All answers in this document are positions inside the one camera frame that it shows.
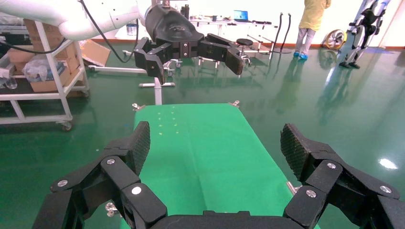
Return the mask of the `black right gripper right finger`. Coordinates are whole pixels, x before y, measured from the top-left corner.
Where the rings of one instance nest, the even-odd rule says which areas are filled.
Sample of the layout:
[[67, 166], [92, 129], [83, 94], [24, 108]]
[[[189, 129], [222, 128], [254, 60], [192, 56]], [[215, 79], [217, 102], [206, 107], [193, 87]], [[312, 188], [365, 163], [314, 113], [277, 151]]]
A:
[[301, 183], [283, 217], [312, 229], [333, 205], [361, 229], [404, 228], [405, 204], [394, 187], [348, 165], [328, 144], [306, 138], [294, 124], [284, 125], [280, 147]]

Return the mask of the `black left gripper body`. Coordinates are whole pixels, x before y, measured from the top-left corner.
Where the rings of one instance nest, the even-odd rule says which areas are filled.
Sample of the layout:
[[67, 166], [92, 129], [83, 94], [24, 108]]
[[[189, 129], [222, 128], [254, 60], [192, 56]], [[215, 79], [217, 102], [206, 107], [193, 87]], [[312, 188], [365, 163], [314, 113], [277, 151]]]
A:
[[167, 49], [169, 58], [198, 56], [198, 44], [204, 40], [204, 35], [174, 8], [159, 4], [151, 6], [145, 15], [145, 27], [158, 46], [170, 45]]

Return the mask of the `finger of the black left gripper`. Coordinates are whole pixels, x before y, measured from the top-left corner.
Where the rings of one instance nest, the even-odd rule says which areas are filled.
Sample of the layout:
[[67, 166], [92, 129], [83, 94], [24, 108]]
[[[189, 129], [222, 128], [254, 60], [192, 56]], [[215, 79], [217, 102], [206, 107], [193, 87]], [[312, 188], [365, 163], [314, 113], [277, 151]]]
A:
[[244, 62], [240, 56], [241, 52], [233, 42], [220, 36], [207, 34], [198, 42], [197, 53], [200, 57], [224, 62], [236, 75], [240, 75], [243, 71]]
[[163, 65], [171, 59], [171, 44], [164, 43], [157, 45], [149, 38], [140, 39], [134, 48], [135, 65], [146, 70], [147, 75], [157, 78], [163, 85], [164, 67]]

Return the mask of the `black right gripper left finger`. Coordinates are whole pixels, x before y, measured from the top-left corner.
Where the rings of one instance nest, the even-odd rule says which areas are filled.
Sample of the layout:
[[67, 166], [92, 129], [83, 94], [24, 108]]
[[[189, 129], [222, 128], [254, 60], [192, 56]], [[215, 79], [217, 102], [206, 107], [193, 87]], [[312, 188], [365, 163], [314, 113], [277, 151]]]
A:
[[111, 141], [97, 159], [55, 180], [33, 228], [82, 229], [107, 201], [132, 229], [152, 228], [168, 210], [140, 179], [149, 149], [150, 126], [141, 121], [129, 137]]

